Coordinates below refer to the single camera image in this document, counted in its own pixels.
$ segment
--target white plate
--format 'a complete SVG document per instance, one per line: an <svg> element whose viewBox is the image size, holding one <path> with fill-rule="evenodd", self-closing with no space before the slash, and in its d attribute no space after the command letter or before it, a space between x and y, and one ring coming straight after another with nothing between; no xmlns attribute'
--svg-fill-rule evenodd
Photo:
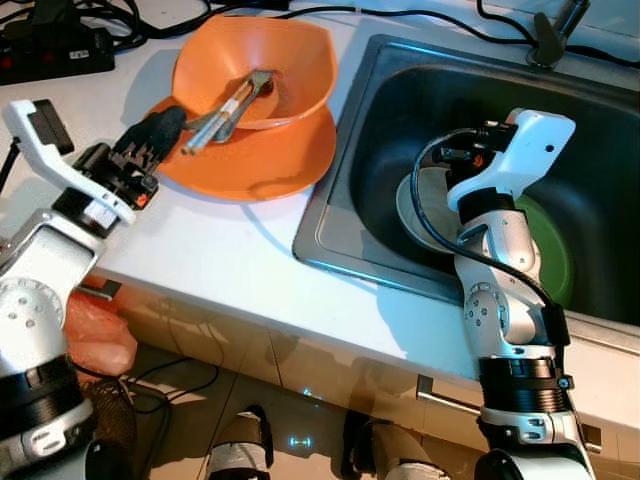
<svg viewBox="0 0 640 480"><path fill-rule="evenodd" d="M441 167L427 167L420 170L418 176L420 201L431 225L444 238L456 243L458 230L462 225L458 214L449 210L447 206L446 171L446 168ZM411 175L404 177L396 190L396 209L402 225L411 238L423 247L440 253L452 253L451 250L440 245L420 223L411 201L410 177Z"/></svg>

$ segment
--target orange plastic bag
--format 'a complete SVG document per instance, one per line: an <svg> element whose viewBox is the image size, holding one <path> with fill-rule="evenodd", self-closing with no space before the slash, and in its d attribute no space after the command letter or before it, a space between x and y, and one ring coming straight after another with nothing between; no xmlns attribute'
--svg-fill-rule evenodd
<svg viewBox="0 0 640 480"><path fill-rule="evenodd" d="M133 365L138 342L108 302L73 293L64 332L73 361L88 370L117 376Z"/></svg>

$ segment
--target cabinet handle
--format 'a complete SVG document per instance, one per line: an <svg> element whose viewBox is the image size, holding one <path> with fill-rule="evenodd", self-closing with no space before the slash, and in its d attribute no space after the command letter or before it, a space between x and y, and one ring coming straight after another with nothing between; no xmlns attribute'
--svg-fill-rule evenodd
<svg viewBox="0 0 640 480"><path fill-rule="evenodd" d="M445 407L454 408L458 411L468 413L469 415L474 415L476 417L480 415L480 409L475 405L433 393L433 378L425 375L418 375L416 398L439 403Z"/></svg>
<svg viewBox="0 0 640 480"><path fill-rule="evenodd" d="M583 423L582 435L584 437L584 448L588 452L600 455L602 453L602 430Z"/></svg>
<svg viewBox="0 0 640 480"><path fill-rule="evenodd" d="M76 290L86 293L87 295L92 295L94 297L101 298L102 300L106 300L107 302L111 302L113 298L118 293L122 287L121 283L114 282L113 280L107 280L104 282L102 287L92 287L90 285L79 285L76 287Z"/></svg>

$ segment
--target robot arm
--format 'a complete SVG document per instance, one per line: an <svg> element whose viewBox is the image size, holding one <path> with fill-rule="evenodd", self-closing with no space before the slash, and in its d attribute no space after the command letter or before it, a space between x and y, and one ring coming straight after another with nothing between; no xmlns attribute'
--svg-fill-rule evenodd
<svg viewBox="0 0 640 480"><path fill-rule="evenodd" d="M458 244L538 282L544 259L513 201L547 173L575 124L518 109L506 124L486 127L512 138L506 146L476 138L480 171L472 176L452 164L448 203L463 224ZM456 255L455 267L484 393L478 423L492 448L478 462L476 478L595 479L568 394L573 382L564 373L569 337L561 307L544 305L528 285L487 264Z"/></svg>
<svg viewBox="0 0 640 480"><path fill-rule="evenodd" d="M32 169L64 191L0 252L0 479L60 456L64 462L48 462L37 478L91 478L89 464L118 462L111 448L92 442L93 408L66 355L67 300L116 224L132 224L134 210L157 191L153 172L186 116L178 108L152 114L113 148L88 149L73 167L61 158L73 145L48 101L12 102L3 116ZM69 472L84 473L71 478ZM118 468L113 473L126 478Z"/></svg>

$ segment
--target metal utensil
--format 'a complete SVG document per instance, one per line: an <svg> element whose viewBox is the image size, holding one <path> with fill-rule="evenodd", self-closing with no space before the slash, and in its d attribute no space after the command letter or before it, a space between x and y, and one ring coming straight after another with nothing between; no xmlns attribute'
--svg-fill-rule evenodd
<svg viewBox="0 0 640 480"><path fill-rule="evenodd" d="M186 124L187 130L197 130L196 134L182 147L185 155L196 155L210 141L224 143L231 138L233 131L258 95L267 95L273 91L272 70L254 70L242 82L220 108Z"/></svg>

